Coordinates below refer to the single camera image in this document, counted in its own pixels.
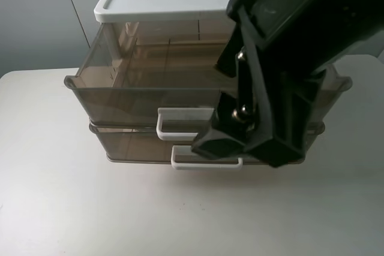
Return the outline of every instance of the white table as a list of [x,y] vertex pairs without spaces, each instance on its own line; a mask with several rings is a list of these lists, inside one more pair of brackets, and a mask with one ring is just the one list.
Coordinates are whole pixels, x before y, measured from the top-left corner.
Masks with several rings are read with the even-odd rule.
[[0,79],[0,255],[383,255],[384,65],[354,85],[301,165],[240,172],[108,162],[63,79]]

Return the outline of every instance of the white wire handle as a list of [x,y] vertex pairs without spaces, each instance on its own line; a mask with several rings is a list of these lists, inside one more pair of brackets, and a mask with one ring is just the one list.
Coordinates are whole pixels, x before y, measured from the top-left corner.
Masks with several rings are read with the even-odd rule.
[[172,167],[176,170],[240,170],[243,163],[242,158],[238,158],[239,162],[236,164],[202,164],[176,162],[175,158],[177,155],[198,156],[191,151],[191,146],[189,145],[173,145],[170,162]]
[[213,108],[159,108],[156,133],[164,141],[193,141],[197,132],[162,132],[163,122],[210,120]]

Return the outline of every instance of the screw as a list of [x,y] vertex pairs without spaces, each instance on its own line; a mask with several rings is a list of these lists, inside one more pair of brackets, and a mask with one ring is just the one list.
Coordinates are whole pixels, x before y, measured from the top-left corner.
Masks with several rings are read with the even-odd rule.
[[244,47],[238,53],[238,60],[245,61],[245,49],[244,49]]
[[244,115],[250,115],[251,114],[250,110],[248,109],[248,106],[246,106],[246,105],[243,105],[241,107],[241,113],[243,113]]
[[237,122],[245,123],[245,121],[243,119],[241,119],[237,109],[233,109],[232,118],[234,118],[234,120],[236,120]]

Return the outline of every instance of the drawer compartment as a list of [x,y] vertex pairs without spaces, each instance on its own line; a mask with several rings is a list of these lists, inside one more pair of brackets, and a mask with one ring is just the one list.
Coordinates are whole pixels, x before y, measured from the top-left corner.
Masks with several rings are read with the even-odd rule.
[[229,33],[189,20],[105,23],[64,82],[96,125],[153,125],[159,107],[214,107],[220,91],[236,93],[236,79],[214,68]]
[[[201,168],[202,164],[230,165],[235,168],[239,163],[237,158],[220,159],[216,161],[206,160],[198,155],[188,152],[191,145],[190,141],[162,141],[157,137],[155,127],[134,127],[134,128],[117,128],[117,127],[97,127],[92,123],[89,124],[91,132],[96,134],[100,143],[106,150],[107,157],[112,162],[127,163],[148,163],[148,164],[172,164],[173,162],[182,164],[174,165],[174,168],[185,168],[188,170],[193,167]],[[171,125],[167,128],[169,131],[175,131],[177,125]],[[317,135],[323,132],[323,124],[316,125],[308,130],[307,149],[316,139]],[[296,161],[292,164],[299,164],[302,161]],[[257,159],[243,158],[243,165],[263,164]]]

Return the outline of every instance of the black bracket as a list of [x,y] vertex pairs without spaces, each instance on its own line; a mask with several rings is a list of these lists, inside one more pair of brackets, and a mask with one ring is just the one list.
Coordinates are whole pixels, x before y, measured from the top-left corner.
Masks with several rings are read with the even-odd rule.
[[250,15],[256,0],[230,0],[236,22],[217,69],[238,78],[238,96],[221,94],[192,151],[207,159],[252,156],[272,167],[305,157],[305,137],[325,73],[297,79],[263,57],[263,34]]

